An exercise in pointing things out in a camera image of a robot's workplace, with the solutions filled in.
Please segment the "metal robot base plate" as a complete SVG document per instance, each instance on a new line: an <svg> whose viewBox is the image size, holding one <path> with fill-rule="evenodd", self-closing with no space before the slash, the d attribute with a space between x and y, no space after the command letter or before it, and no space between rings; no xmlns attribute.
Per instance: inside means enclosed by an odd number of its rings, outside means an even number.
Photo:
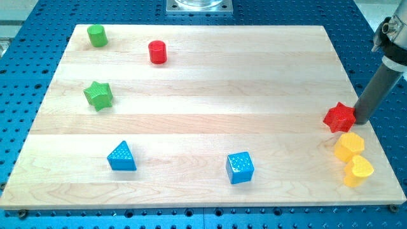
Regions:
<svg viewBox="0 0 407 229"><path fill-rule="evenodd" d="M166 0L169 15L233 13L232 0Z"/></svg>

